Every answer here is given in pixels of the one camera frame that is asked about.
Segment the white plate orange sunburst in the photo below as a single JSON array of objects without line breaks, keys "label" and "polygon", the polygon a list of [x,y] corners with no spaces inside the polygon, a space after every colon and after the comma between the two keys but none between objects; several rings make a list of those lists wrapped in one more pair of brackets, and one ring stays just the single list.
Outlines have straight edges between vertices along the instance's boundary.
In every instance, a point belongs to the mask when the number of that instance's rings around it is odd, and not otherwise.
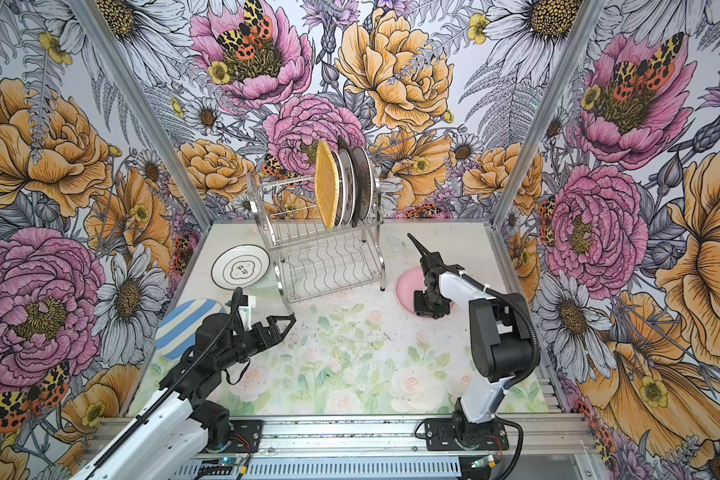
[{"label": "white plate orange sunburst", "polygon": [[374,210],[374,203],[375,203],[375,194],[376,194],[376,171],[375,166],[373,164],[373,161],[371,160],[370,154],[363,149],[362,153],[365,158],[366,166],[368,167],[368,207],[366,212],[366,219],[370,220],[373,217],[373,210]]}]

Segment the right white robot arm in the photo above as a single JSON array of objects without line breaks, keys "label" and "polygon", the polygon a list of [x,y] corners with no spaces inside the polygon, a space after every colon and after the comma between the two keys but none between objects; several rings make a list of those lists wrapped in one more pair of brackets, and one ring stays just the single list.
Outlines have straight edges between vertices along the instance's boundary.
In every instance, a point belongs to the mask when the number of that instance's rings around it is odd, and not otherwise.
[{"label": "right white robot arm", "polygon": [[506,448],[500,438],[499,407],[509,390],[525,380],[540,361],[538,335],[520,294],[501,293],[443,262],[438,252],[421,251],[424,288],[413,293],[415,314],[439,319],[453,304],[466,310],[472,362],[481,378],[455,402],[449,427],[432,431],[437,448],[455,443],[479,448]]}]

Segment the black square floral plate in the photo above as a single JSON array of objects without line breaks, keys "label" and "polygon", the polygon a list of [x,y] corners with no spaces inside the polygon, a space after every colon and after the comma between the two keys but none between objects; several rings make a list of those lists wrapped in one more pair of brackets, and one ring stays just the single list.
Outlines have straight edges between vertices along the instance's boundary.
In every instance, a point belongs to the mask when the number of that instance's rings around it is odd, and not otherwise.
[{"label": "black square floral plate", "polygon": [[349,153],[354,166],[357,200],[351,225],[356,226],[366,219],[368,207],[368,167],[365,163],[362,147],[352,147],[344,139],[340,139],[338,145],[339,151],[344,149]]}]

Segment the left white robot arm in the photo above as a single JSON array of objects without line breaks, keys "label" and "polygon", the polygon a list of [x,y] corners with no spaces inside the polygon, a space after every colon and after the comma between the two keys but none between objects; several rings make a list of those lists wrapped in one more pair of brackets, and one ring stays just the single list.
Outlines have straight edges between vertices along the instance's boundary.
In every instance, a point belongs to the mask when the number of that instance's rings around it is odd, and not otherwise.
[{"label": "left white robot arm", "polygon": [[74,477],[167,479],[202,451],[226,448],[233,438],[229,410],[210,394],[227,369],[281,343],[296,322],[293,314],[270,315],[246,329],[238,313],[206,317],[147,405]]}]

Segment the yellow woven-pattern tray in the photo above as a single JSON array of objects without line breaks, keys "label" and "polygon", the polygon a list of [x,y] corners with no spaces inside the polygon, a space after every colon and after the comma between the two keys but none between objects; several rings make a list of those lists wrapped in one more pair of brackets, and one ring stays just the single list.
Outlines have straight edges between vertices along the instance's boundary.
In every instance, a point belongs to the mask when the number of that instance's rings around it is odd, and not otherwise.
[{"label": "yellow woven-pattern tray", "polygon": [[321,220],[324,227],[331,230],[338,209],[340,179],[333,154],[325,140],[317,143],[314,187]]}]

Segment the white plate green red rim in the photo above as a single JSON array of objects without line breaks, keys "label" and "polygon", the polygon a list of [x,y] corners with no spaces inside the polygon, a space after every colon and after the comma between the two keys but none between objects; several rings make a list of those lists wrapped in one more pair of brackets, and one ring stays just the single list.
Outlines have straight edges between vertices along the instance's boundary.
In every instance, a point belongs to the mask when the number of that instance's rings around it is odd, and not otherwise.
[{"label": "white plate green red rim", "polygon": [[346,190],[346,177],[344,170],[344,163],[339,153],[334,153],[334,163],[338,171],[338,201],[337,211],[335,215],[334,226],[339,227],[343,223],[344,214],[346,211],[347,202],[347,190]]}]

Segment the pink plastic plate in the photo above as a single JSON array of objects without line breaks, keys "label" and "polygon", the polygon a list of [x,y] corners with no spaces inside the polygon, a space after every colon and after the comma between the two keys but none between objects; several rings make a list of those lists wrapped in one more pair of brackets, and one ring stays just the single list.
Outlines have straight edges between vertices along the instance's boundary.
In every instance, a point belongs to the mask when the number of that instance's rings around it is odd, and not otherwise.
[{"label": "pink plastic plate", "polygon": [[398,303],[410,314],[416,315],[413,306],[413,293],[415,290],[423,289],[424,278],[420,267],[412,267],[404,271],[396,284]]}]

